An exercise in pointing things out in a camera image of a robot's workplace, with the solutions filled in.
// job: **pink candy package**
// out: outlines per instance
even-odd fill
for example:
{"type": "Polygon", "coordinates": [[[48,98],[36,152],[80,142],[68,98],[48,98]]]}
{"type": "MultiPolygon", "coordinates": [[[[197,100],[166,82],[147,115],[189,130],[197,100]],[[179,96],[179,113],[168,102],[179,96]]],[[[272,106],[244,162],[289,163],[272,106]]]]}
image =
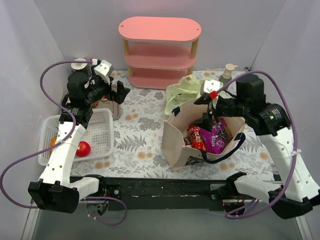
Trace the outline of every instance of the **pink candy package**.
{"type": "Polygon", "coordinates": [[[201,128],[200,133],[206,151],[211,154],[222,153],[232,139],[228,126],[223,118],[221,118],[218,123],[216,123],[216,121],[213,122],[212,132],[201,128]]]}

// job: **red apple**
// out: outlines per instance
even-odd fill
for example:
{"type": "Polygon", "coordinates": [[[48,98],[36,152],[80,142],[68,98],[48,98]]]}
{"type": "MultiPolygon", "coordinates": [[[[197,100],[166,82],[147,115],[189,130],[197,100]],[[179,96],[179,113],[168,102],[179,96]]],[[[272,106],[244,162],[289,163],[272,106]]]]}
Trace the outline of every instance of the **red apple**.
{"type": "Polygon", "coordinates": [[[79,142],[78,150],[75,152],[75,155],[77,155],[80,158],[83,158],[88,156],[90,152],[91,152],[91,147],[89,143],[87,143],[86,141],[81,141],[79,142]]]}

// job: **beige shopping bag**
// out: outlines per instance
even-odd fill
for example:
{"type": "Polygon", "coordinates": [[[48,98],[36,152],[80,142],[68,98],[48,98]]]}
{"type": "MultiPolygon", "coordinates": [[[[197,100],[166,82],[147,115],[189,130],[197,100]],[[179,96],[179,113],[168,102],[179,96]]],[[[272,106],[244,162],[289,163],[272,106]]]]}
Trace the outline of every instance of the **beige shopping bag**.
{"type": "Polygon", "coordinates": [[[180,106],[180,112],[173,113],[164,121],[161,149],[173,171],[186,165],[190,156],[203,158],[210,164],[218,163],[232,155],[245,141],[243,133],[245,120],[242,117],[224,117],[233,139],[221,154],[212,154],[185,146],[184,138],[188,137],[189,125],[200,119],[207,112],[207,105],[195,105],[196,99],[189,100],[180,106]]]}

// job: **wooden shelf leg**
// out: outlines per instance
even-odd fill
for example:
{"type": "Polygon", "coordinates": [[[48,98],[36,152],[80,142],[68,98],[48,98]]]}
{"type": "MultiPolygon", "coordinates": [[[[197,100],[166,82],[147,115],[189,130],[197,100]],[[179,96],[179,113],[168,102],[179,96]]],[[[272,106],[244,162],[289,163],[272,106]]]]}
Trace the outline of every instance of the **wooden shelf leg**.
{"type": "Polygon", "coordinates": [[[128,73],[129,73],[129,76],[133,76],[134,75],[134,68],[132,66],[128,65],[128,73]]]}
{"type": "Polygon", "coordinates": [[[123,46],[124,46],[124,55],[130,55],[128,40],[125,40],[125,39],[122,39],[122,40],[123,40],[123,46]]]}
{"type": "Polygon", "coordinates": [[[193,72],[194,72],[194,66],[188,69],[188,75],[192,74],[193,72]]]}
{"type": "Polygon", "coordinates": [[[197,55],[199,38],[192,42],[190,58],[195,59],[197,55]]]}

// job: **black metal frame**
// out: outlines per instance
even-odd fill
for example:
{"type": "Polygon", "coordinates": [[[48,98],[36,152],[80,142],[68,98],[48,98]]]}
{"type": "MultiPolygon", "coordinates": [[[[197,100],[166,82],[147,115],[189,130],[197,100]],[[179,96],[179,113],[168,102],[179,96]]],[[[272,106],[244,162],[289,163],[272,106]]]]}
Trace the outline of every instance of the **black metal frame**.
{"type": "MultiPolygon", "coordinates": [[[[75,182],[81,178],[73,176],[70,181],[75,182]]],[[[109,193],[110,197],[122,200],[129,210],[209,209],[210,211],[224,211],[223,200],[211,198],[210,185],[221,186],[225,183],[225,180],[104,177],[100,180],[100,187],[109,193]]],[[[123,206],[116,202],[109,202],[108,210],[120,211],[123,210],[123,206]]]]}

